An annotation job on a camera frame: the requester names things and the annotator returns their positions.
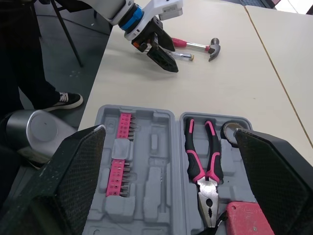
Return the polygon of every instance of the pliers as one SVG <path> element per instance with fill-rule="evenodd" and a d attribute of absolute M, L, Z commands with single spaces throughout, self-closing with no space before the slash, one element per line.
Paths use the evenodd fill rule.
<path fill-rule="evenodd" d="M 198 186 L 198 204 L 203 223 L 208 228 L 215 228 L 219 206 L 217 185 L 224 177 L 221 167 L 221 146 L 213 122 L 207 120 L 204 126 L 209 138 L 210 151 L 205 172 L 193 142 L 194 126 L 194 119 L 187 118 L 185 126 L 185 150 L 189 161 L 187 172 L 189 179 Z"/>

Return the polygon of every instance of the pink hammer handle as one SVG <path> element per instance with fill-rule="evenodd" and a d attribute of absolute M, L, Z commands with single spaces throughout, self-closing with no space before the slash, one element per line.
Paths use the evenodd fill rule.
<path fill-rule="evenodd" d="M 182 40 L 182 39 L 172 38 L 172 40 L 173 40 L 173 44 L 175 47 L 186 47 L 187 46 L 187 42 Z"/>

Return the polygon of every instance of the black sneaker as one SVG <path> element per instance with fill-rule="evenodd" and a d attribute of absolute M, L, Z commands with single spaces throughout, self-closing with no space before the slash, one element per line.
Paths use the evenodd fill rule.
<path fill-rule="evenodd" d="M 55 109 L 73 109 L 80 106 L 82 103 L 83 97 L 80 94 L 60 92 L 60 101 L 44 110 L 49 112 Z"/>

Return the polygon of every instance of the hammer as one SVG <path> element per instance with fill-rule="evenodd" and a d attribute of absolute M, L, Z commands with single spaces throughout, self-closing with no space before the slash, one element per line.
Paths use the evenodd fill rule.
<path fill-rule="evenodd" d="M 220 40 L 218 38 L 213 38 L 211 40 L 211 45 L 208 51 L 210 54 L 209 62 L 211 60 L 214 60 L 219 55 L 220 50 L 221 50 Z"/>
<path fill-rule="evenodd" d="M 205 46 L 197 43 L 189 43 L 182 39 L 172 38 L 173 44 L 175 47 L 192 47 L 197 48 L 201 50 L 205 50 L 210 54 L 209 61 L 215 59 L 218 54 L 220 53 L 221 46 L 220 46 L 220 40 L 218 38 L 213 38 L 211 40 L 211 45 Z"/>

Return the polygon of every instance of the black pants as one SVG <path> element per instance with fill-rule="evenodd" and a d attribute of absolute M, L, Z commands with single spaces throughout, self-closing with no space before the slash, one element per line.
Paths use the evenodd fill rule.
<path fill-rule="evenodd" d="M 0 12 L 0 117 L 23 109 L 19 89 L 35 109 L 57 103 L 60 94 L 45 80 L 42 51 L 30 7 Z"/>

